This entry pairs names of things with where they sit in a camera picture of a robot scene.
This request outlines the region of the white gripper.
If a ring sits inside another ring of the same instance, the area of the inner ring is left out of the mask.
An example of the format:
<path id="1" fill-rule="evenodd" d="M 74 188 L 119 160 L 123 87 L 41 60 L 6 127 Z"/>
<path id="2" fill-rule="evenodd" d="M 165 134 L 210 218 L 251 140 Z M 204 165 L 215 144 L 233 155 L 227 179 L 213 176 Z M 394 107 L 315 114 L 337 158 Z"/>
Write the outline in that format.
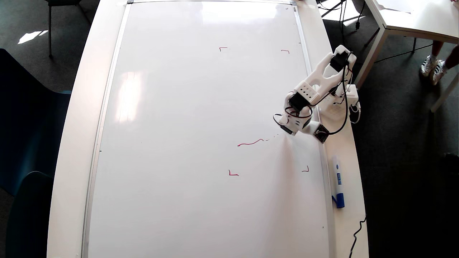
<path id="1" fill-rule="evenodd" d="M 300 132 L 313 135 L 312 114 L 310 106 L 305 106 L 300 111 L 296 111 L 291 106 L 285 106 L 284 111 L 280 114 L 280 127 L 292 136 Z"/>

